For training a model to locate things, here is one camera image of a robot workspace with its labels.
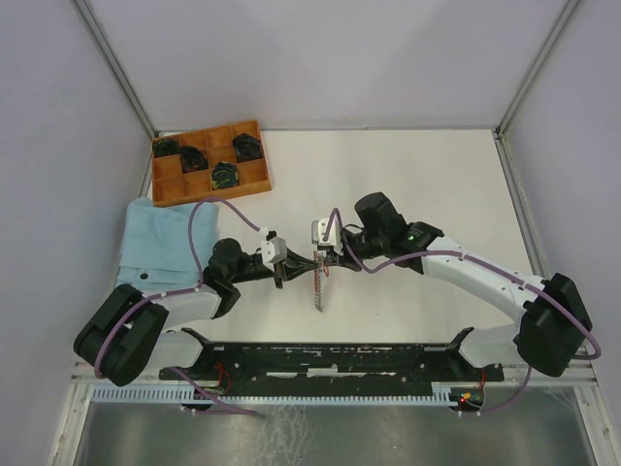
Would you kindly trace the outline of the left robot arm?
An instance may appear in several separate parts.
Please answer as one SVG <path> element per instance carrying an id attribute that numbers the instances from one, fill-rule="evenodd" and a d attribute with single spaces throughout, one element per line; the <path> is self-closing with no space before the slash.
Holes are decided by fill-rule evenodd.
<path id="1" fill-rule="evenodd" d="M 237 283 L 272 280 L 282 287 L 307 272 L 316 261 L 290 250 L 274 237 L 253 254 L 232 238 L 218 241 L 203 281 L 187 291 L 159 292 L 150 297 L 130 284 L 117 286 L 76 337 L 74 353 L 96 376 L 117 386 L 133 382 L 147 369 L 181 367 L 192 378 L 208 376 L 214 355 L 192 322 L 228 314 L 239 298 Z"/>

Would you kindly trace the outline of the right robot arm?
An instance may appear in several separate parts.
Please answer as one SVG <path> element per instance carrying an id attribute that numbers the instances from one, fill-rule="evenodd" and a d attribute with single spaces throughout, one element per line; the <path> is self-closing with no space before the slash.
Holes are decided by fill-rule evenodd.
<path id="1" fill-rule="evenodd" d="M 479 368 L 519 362 L 558 378 L 592 339 L 593 324 L 572 279 L 494 264 L 435 226 L 406 221 L 381 192 L 361 198 L 354 210 L 362 222 L 356 232 L 347 230 L 338 210 L 313 223 L 311 240 L 325 263 L 371 273 L 365 262 L 381 257 L 378 270 L 397 266 L 451 283 L 509 318 L 507 325 L 467 328 L 457 336 L 457 349 L 444 358 L 453 378 L 466 380 Z"/>

